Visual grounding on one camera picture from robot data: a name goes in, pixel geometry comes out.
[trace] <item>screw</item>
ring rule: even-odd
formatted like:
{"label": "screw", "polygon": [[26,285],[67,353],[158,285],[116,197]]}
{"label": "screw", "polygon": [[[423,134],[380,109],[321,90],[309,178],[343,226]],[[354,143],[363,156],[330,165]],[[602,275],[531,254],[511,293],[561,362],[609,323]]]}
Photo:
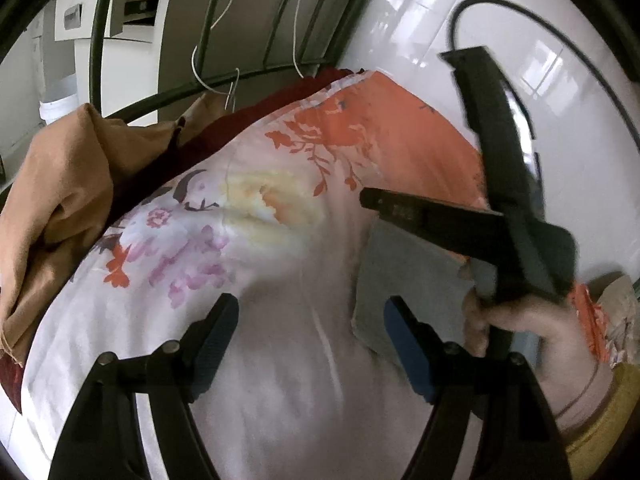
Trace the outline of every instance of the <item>screw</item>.
{"label": "screw", "polygon": [[100,366],[108,365],[109,363],[113,363],[117,358],[117,355],[113,352],[103,352],[98,355],[98,364]]}
{"label": "screw", "polygon": [[444,353],[447,355],[458,355],[460,353],[460,345],[453,341],[444,343]]}
{"label": "screw", "polygon": [[524,359],[524,357],[522,356],[522,354],[518,354],[517,352],[516,352],[516,353],[511,354],[511,355],[509,356],[509,359],[510,359],[510,360],[511,360],[511,362],[512,362],[513,364],[515,364],[516,366],[522,366],[522,365],[526,362],[526,361],[525,361],[525,359]]}
{"label": "screw", "polygon": [[162,345],[162,352],[165,354],[175,354],[180,349],[180,343],[176,340],[167,341]]}

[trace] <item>human hand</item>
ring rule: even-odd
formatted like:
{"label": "human hand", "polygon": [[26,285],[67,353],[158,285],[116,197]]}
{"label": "human hand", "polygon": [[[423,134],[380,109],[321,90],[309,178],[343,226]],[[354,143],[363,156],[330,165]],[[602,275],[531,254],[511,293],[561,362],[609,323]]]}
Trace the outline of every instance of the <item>human hand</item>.
{"label": "human hand", "polygon": [[540,336],[536,377],[563,433],[582,427],[606,400],[611,370],[589,351],[572,307],[535,296],[485,307],[472,290],[463,301],[463,312],[465,347],[476,357],[486,352],[491,325],[511,332],[529,330]]}

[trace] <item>yellow sleeve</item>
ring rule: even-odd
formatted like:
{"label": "yellow sleeve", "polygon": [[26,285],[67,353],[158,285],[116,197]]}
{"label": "yellow sleeve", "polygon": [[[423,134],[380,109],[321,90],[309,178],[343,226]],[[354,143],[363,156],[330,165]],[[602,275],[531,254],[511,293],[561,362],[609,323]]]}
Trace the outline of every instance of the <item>yellow sleeve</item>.
{"label": "yellow sleeve", "polygon": [[640,370],[633,365],[619,364],[613,375],[615,390],[607,407],[577,440],[566,447],[574,480],[588,480],[598,470],[640,399]]}

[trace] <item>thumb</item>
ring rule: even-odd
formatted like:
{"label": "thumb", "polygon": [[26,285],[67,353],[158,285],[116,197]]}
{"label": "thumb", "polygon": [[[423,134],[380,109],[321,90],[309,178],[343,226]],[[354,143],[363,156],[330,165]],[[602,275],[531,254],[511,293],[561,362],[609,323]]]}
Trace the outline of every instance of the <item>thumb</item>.
{"label": "thumb", "polygon": [[572,322],[567,308],[535,296],[485,307],[482,315],[486,322],[498,328],[511,332],[528,330],[547,340],[561,338]]}

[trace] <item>bed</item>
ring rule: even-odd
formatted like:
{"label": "bed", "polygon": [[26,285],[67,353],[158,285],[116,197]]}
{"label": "bed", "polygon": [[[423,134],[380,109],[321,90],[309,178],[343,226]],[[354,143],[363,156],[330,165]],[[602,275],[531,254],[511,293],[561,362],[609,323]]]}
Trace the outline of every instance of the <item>bed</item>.
{"label": "bed", "polygon": [[[44,1],[2,8],[3,45]],[[269,63],[288,2],[280,2],[257,68],[208,76],[207,85],[295,68]],[[221,292],[239,298],[241,323],[193,415],[222,478],[400,478],[430,407],[399,368],[351,333],[354,276],[373,220],[357,191],[379,186],[478,206],[482,177],[476,150],[436,110],[380,73],[331,69],[366,3],[348,0],[321,57],[305,57],[303,40],[298,65],[318,70],[315,78],[221,118],[137,174],[114,200],[95,250],[51,302],[24,371],[4,356],[3,386],[45,459],[33,478],[46,477],[99,353],[148,353],[202,317]],[[217,6],[210,1],[202,56]],[[102,37],[95,31],[107,9],[100,0],[94,18],[96,104]],[[129,123],[201,91],[189,82],[111,117]],[[175,273],[185,251],[196,259]],[[144,397],[138,405],[151,477],[165,478]]]}

